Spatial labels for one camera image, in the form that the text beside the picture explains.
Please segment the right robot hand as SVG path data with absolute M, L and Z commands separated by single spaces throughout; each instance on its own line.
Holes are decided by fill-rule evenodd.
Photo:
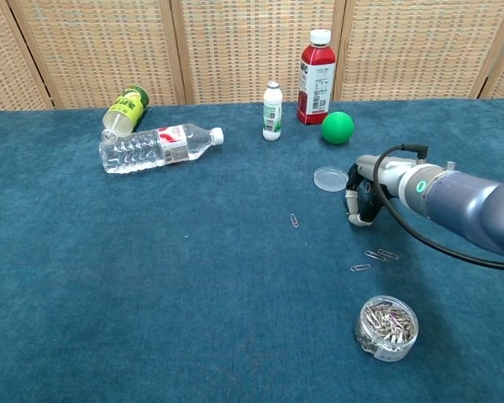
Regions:
M 358 227 L 370 226 L 384 206 L 376 187 L 379 186 L 383 190 L 386 199 L 398 198 L 398 187 L 403 175 L 417 164 L 416 160 L 411 159 L 384 158 L 378 170 L 378 185 L 376 185 L 373 179 L 373 169 L 378 159 L 378 156 L 362 155 L 349 169 L 348 181 L 345 187 L 345 200 L 349 222 Z M 367 201 L 362 207 L 359 207 L 359 188 L 363 180 L 370 183 L 371 190 Z

